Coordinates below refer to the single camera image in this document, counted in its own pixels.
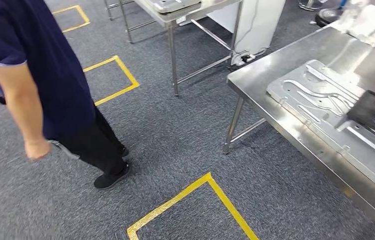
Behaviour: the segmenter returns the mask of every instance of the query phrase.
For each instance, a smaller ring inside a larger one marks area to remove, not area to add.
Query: navy blue shirt
[[[83,69],[45,2],[0,0],[0,66],[24,63],[38,88],[47,139],[75,134],[94,122]]]

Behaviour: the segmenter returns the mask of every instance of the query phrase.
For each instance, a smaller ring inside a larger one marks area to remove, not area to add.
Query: metal plate
[[[311,60],[270,83],[267,92],[375,182],[375,133],[346,118],[363,89]]]

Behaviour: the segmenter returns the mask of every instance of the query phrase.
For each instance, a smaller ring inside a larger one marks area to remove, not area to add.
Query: table top
[[[375,48],[331,27],[322,28],[232,72],[227,82],[375,220],[375,184],[266,91],[272,81],[313,59],[347,76],[360,88],[375,92]]]
[[[147,12],[157,23],[163,27],[173,26],[176,20],[186,17],[186,20],[199,19],[207,14],[220,10],[226,6],[241,2],[242,0],[202,0],[201,3],[182,8],[180,10],[161,14],[157,12],[152,0],[134,0],[145,12]]]

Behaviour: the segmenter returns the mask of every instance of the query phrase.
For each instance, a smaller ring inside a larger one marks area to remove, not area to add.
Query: hand
[[[24,147],[27,157],[34,161],[42,159],[51,151],[51,144],[46,139],[27,141],[24,143]]]

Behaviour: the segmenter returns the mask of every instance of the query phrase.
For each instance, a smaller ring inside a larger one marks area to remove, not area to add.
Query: yellow tape square
[[[218,198],[221,200],[221,202],[226,206],[227,210],[230,212],[230,214],[233,216],[233,218],[236,220],[236,222],[239,224],[239,226],[242,228],[242,230],[245,232],[246,236],[250,240],[260,240],[252,231],[250,226],[245,222],[244,218],[241,216],[241,214],[236,210],[235,206],[233,206],[232,202],[230,202],[229,198],[225,195],[223,190],[219,187],[217,182],[213,179],[211,176],[211,172],[205,174],[200,179],[196,180],[191,185],[187,186],[183,191],[181,191],[179,194],[177,194],[175,197],[170,199],[169,201],[165,202],[161,206],[155,208],[153,211],[148,213],[146,216],[142,217],[139,221],[137,221],[135,224],[131,225],[129,228],[127,228],[127,235],[130,240],[139,240],[138,235],[136,232],[141,229],[143,226],[145,226],[147,223],[152,221],[154,218],[158,217],[160,214],[162,214],[164,211],[169,209],[171,206],[185,198],[187,195],[195,191],[197,188],[202,186],[205,183],[209,183],[211,188],[214,190],[214,192],[217,194]]]
[[[86,16],[85,12],[82,10],[82,8],[80,7],[80,5],[74,5],[74,6],[70,6],[70,7],[58,10],[58,11],[54,11],[54,12],[52,12],[52,14],[59,14],[59,13],[62,13],[64,11],[68,11],[68,10],[71,10],[71,9],[76,9],[77,10],[78,14],[80,14],[80,16],[83,18],[84,23],[80,24],[78,26],[73,26],[73,27],[70,27],[68,29],[65,29],[65,30],[62,31],[63,33],[66,33],[66,32],[69,32],[69,31],[72,31],[72,30],[75,30],[75,29],[79,29],[79,28],[84,27],[84,26],[86,26],[86,25],[88,25],[88,24],[91,23],[91,21],[89,20],[88,16]]]
[[[120,90],[116,93],[113,93],[97,102],[95,102],[95,105],[98,106],[98,105],[101,105],[105,102],[108,102],[109,100],[111,99],[114,99],[124,93],[127,93],[128,91],[132,90],[132,89],[135,89],[137,87],[139,87],[139,83],[138,81],[136,81],[135,77],[132,75],[132,73],[129,71],[129,69],[126,67],[126,65],[124,65],[123,61],[121,61],[121,59],[119,58],[119,56],[115,55],[113,57],[111,57],[110,59],[107,59],[105,61],[102,61],[100,63],[97,63],[93,66],[90,66],[90,67],[86,67],[85,69],[83,69],[83,72],[88,72],[90,70],[93,70],[93,69],[96,69],[102,65],[105,65],[105,64],[109,64],[111,62],[116,62],[118,64],[118,66],[120,67],[120,69],[123,71],[123,73],[125,74],[125,76],[128,78],[128,80],[130,80],[131,82],[131,85],[124,88],[123,90]]]

